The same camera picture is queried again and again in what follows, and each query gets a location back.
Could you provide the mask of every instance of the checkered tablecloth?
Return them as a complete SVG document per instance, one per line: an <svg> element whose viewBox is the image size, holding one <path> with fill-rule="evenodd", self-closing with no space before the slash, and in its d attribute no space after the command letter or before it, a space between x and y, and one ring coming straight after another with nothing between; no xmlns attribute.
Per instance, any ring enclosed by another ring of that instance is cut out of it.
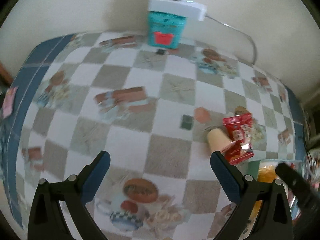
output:
<svg viewBox="0 0 320 240"><path fill-rule="evenodd" d="M24 226L40 178L49 182L65 180L91 163L100 150L111 156L111 167L96 199L87 208L109 239L153 239L144 228L122 232L109 217L96 210L95 201L104 199L114 181L130 174L152 181L161 194L175 196L191 212L188 222L168 234L174 240L212 239L215 213L229 204L210 168L210 151L206 143L208 124L193 120L192 128L182 129L182 116L194 116L204 107L210 113L211 126L222 125L222 119L243 106L252 113L263 134L253 142L259 159L295 159L294 126L284 85L255 66L240 62L235 56L216 50L237 71L230 78L220 73L205 73L190 60L206 44L182 38L178 51L158 55L158 48L136 36L132 48L105 50L100 42L126 36L126 33L85 33L56 57L46 72L23 124L16 165L18 200ZM63 88L56 101L45 107L39 98L52 76L64 72ZM253 77L266 77L272 92L255 84ZM130 114L111 122L101 117L95 96L107 91L143 86L151 110ZM280 100L285 91L285 100ZM278 143L280 132L288 129L291 141ZM41 159L28 160L22 149L41 148ZM63 210L67 223L71 217ZM78 239L74 225L70 229Z"/></svg>

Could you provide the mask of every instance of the small black object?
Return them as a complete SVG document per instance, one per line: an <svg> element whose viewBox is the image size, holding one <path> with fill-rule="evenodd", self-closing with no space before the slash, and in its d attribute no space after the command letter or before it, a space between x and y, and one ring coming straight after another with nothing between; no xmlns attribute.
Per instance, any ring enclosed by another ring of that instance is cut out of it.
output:
<svg viewBox="0 0 320 240"><path fill-rule="evenodd" d="M156 52L156 54L158 54L158 55L164 55L165 52L166 52L165 49L158 49L157 52Z"/></svg>
<svg viewBox="0 0 320 240"><path fill-rule="evenodd" d="M192 129L192 126L193 126L193 116L184 114L182 116L180 128L190 131Z"/></svg>
<svg viewBox="0 0 320 240"><path fill-rule="evenodd" d="M215 240L238 240L257 200L263 202L247 239L293 239L289 203L280 180L265 183L256 181L250 175L244 176L220 152L212 153L210 164L229 200L237 204Z"/></svg>

